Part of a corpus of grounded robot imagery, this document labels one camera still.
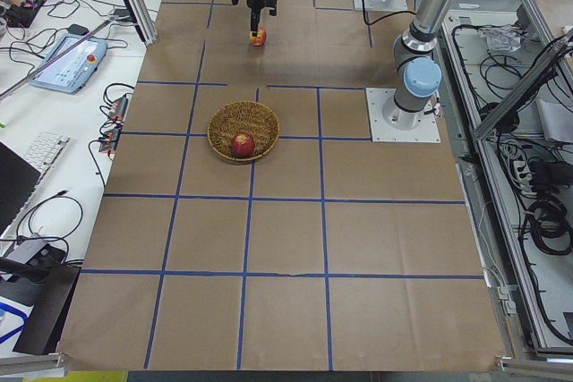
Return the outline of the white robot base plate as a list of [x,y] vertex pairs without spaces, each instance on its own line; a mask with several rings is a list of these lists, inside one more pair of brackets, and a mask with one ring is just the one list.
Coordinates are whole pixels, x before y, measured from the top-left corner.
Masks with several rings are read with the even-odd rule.
[[395,92],[395,89],[389,88],[365,90],[372,142],[441,143],[432,99],[420,112],[408,113],[395,104]]

